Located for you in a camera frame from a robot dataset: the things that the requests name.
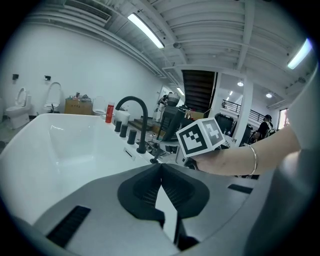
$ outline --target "ceiling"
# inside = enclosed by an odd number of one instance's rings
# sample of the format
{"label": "ceiling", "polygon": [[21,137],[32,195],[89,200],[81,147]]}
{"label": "ceiling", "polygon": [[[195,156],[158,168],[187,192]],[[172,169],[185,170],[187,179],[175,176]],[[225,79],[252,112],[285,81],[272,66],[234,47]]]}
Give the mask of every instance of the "ceiling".
{"label": "ceiling", "polygon": [[[220,82],[220,89],[219,95],[223,99],[227,99],[229,97],[230,102],[236,102],[240,96],[244,94],[244,87],[238,86],[237,83],[239,82],[239,78],[233,75],[222,74],[221,82]],[[266,94],[270,93],[270,90],[259,85],[255,84],[253,87],[253,94],[252,97],[257,101],[260,101],[262,105],[270,106],[277,102],[282,101],[282,97],[275,93],[271,93],[272,97],[267,98]]]}
{"label": "ceiling", "polygon": [[[93,8],[90,15],[83,6]],[[111,18],[102,20],[101,13]],[[163,49],[127,19],[131,13],[157,34]],[[292,101],[317,62],[310,52],[294,70],[287,67],[307,36],[263,0],[46,0],[25,22],[102,40],[182,89],[181,70],[205,70],[251,76],[256,92]]]}

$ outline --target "pipe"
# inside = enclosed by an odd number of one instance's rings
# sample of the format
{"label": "pipe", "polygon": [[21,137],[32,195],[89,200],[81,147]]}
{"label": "pipe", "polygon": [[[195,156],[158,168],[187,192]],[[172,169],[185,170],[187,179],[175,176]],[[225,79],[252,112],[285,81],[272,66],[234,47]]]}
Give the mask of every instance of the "pipe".
{"label": "pipe", "polygon": [[128,101],[134,101],[140,104],[142,111],[143,111],[143,121],[142,121],[142,129],[141,129],[141,137],[139,147],[136,151],[140,154],[146,153],[146,131],[147,131],[147,122],[148,122],[148,109],[144,101],[140,98],[134,96],[127,96],[121,99],[118,104],[116,105],[115,109],[119,110],[121,106]]}

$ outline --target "ceiling light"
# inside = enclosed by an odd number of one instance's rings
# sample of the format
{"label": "ceiling light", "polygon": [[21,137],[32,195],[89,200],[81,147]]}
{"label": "ceiling light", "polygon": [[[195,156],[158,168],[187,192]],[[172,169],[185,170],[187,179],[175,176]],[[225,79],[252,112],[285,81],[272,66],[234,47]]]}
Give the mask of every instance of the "ceiling light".
{"label": "ceiling light", "polygon": [[149,26],[140,19],[135,13],[132,13],[128,16],[128,19],[132,21],[133,24],[135,24],[139,29],[142,30],[143,33],[146,34],[148,38],[151,39],[152,42],[159,48],[162,49],[165,47],[165,45],[159,40],[157,35],[149,28]]}
{"label": "ceiling light", "polygon": [[300,64],[300,62],[308,55],[310,50],[312,49],[312,45],[308,39],[305,40],[299,52],[294,56],[294,58],[289,62],[288,68],[295,69],[296,66]]}
{"label": "ceiling light", "polygon": [[177,87],[179,93],[181,93],[183,96],[185,96],[184,92],[180,89],[180,87]]}

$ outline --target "person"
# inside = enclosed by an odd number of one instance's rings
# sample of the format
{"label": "person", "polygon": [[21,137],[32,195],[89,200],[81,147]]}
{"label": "person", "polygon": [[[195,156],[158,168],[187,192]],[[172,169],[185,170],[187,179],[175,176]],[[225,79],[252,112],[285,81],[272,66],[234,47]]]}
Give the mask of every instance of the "person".
{"label": "person", "polygon": [[155,121],[157,123],[161,122],[162,114],[163,114],[163,111],[165,109],[165,105],[167,104],[168,98],[169,98],[169,95],[165,94],[157,102],[157,106],[156,106],[156,110],[155,110],[155,112],[156,112]]}
{"label": "person", "polygon": [[271,121],[271,115],[265,115],[265,117],[263,118],[263,122],[260,124],[259,129],[254,134],[254,138],[257,141],[263,140],[266,137],[267,133],[274,128]]}
{"label": "person", "polygon": [[320,150],[320,74],[318,65],[288,110],[290,125],[251,146],[211,151],[193,156],[199,170],[226,176],[261,175],[274,170],[289,154]]}

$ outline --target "white toilet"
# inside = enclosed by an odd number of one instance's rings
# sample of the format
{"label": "white toilet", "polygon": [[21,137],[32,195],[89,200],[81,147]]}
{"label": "white toilet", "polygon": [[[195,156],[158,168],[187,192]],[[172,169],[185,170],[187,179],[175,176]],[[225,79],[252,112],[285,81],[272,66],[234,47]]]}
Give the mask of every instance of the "white toilet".
{"label": "white toilet", "polygon": [[61,84],[58,82],[53,82],[52,84],[50,84],[46,101],[43,106],[45,113],[50,112],[50,110],[52,109],[52,105],[54,110],[56,111],[56,109],[60,106],[60,99],[61,99]]}
{"label": "white toilet", "polygon": [[92,111],[95,116],[102,116],[107,113],[107,104],[104,97],[98,96],[94,99]]}
{"label": "white toilet", "polygon": [[15,106],[8,107],[5,110],[6,115],[10,118],[13,129],[17,129],[30,122],[28,114],[30,108],[31,96],[22,87],[15,98]]}

